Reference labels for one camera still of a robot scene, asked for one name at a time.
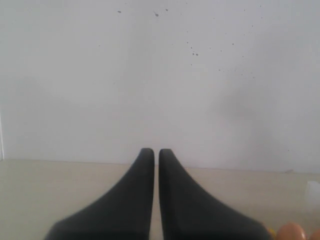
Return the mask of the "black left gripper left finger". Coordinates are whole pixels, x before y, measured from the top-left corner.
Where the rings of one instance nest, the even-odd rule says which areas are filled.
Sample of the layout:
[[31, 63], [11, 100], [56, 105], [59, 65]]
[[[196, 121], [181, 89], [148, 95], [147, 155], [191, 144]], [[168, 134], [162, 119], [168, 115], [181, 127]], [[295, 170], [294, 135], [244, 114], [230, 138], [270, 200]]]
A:
[[147, 240], [154, 197], [155, 154], [140, 150], [125, 175], [84, 209], [56, 222], [47, 240]]

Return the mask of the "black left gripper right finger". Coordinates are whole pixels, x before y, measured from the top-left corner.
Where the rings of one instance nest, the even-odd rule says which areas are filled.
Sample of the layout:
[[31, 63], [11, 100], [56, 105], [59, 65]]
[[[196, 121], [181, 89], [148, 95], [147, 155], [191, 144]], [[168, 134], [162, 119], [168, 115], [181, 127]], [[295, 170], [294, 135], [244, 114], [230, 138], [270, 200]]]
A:
[[260, 222], [205, 191], [171, 149], [159, 151], [158, 190], [165, 240], [270, 240]]

